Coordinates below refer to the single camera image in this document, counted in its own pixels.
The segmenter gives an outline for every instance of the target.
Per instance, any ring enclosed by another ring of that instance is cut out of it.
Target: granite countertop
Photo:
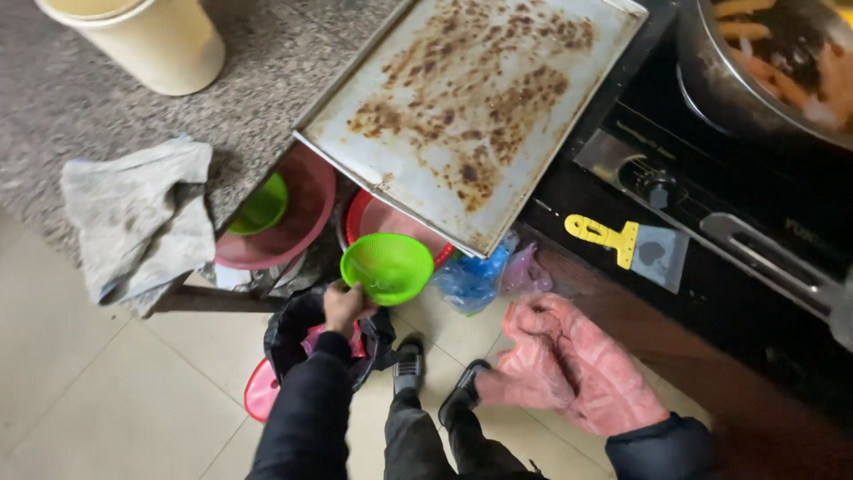
[[[107,161],[186,133],[211,143],[206,200],[224,232],[292,142],[291,126],[398,0],[207,0],[228,58],[186,97],[139,85],[33,2],[0,16],[0,207],[80,264],[59,179],[73,158]],[[147,316],[165,285],[127,302]]]

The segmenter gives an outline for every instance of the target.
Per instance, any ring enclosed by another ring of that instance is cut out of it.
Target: cream plastic bucket
[[[187,95],[216,79],[225,44],[198,0],[36,0],[164,95]]]

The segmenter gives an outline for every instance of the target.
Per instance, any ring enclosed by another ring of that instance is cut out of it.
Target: black pants
[[[483,436],[479,420],[464,410],[448,425],[450,450],[460,475],[528,472],[506,447]],[[391,404],[385,423],[385,480],[439,480],[454,478],[438,430],[429,413],[421,410],[415,392],[404,390]]]

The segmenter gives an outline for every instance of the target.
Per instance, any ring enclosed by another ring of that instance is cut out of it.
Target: tiled floor
[[[464,365],[507,347],[506,305],[465,318],[428,290],[394,312],[399,338],[417,330],[429,341],[421,399],[433,417]],[[79,272],[0,211],[0,478],[243,478],[263,426],[247,417],[242,390],[263,357],[266,318],[172,313],[141,321],[95,307]],[[707,420],[649,374],[668,407]],[[353,480],[382,478],[390,400],[391,373],[376,372],[352,402]],[[605,439],[551,412],[477,414],[488,437],[534,459],[552,480],[612,477]]]

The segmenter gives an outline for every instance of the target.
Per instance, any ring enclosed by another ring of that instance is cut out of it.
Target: black garbage bag
[[[317,285],[293,294],[284,308],[270,318],[264,333],[264,353],[279,384],[291,368],[308,360],[301,343],[308,336],[308,329],[326,321],[322,297],[327,287],[328,284]],[[358,326],[367,356],[354,358],[350,363],[353,391],[362,387],[373,370],[382,371],[397,363],[392,349],[397,335],[387,308],[380,308],[369,319],[359,320]]]

